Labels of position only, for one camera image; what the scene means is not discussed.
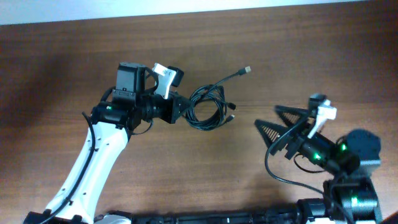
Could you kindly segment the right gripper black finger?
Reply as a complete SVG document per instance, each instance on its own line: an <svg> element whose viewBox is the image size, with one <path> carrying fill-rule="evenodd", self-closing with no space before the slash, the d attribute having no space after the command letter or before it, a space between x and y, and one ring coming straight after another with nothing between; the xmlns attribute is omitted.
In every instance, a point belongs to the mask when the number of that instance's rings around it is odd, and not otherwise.
<svg viewBox="0 0 398 224"><path fill-rule="evenodd" d="M309 111L301 108L293 108L288 106L277 105L274 111L286 126L293 126L301 119L304 119L304 126L308 124Z"/></svg>
<svg viewBox="0 0 398 224"><path fill-rule="evenodd" d="M289 130L288 127L260 119L255 120L254 125L267 147L270 147L278 138Z"/></svg>

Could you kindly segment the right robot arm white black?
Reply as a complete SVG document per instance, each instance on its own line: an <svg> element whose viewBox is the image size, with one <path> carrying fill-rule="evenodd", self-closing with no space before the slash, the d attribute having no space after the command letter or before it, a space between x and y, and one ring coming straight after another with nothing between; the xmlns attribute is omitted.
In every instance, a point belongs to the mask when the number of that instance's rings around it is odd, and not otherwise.
<svg viewBox="0 0 398 224"><path fill-rule="evenodd" d="M337 109L327 101L311 103L308 109L276 106L283 125L257 119L255 127L267 151L264 165L268 174L281 182L301 186L322 195L301 199L290 214L290 223L381 223L379 199L371 174L381 165L381 140L365 129L354 129L331 141L319 133L328 120L336 118ZM317 189L298 181L275 175L269 157L285 150L285 158L302 156L333 177Z"/></svg>

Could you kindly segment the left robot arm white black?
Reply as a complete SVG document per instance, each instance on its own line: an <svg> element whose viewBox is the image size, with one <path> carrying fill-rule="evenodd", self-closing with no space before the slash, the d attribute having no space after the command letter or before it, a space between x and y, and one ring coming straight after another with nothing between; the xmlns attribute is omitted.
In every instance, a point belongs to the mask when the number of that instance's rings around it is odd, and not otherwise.
<svg viewBox="0 0 398 224"><path fill-rule="evenodd" d="M93 223L108 175L142 121L174 124L193 103L171 91L184 72L155 63L152 68L121 62L116 84L107 89L85 119L88 133L66 181L42 213L24 223Z"/></svg>

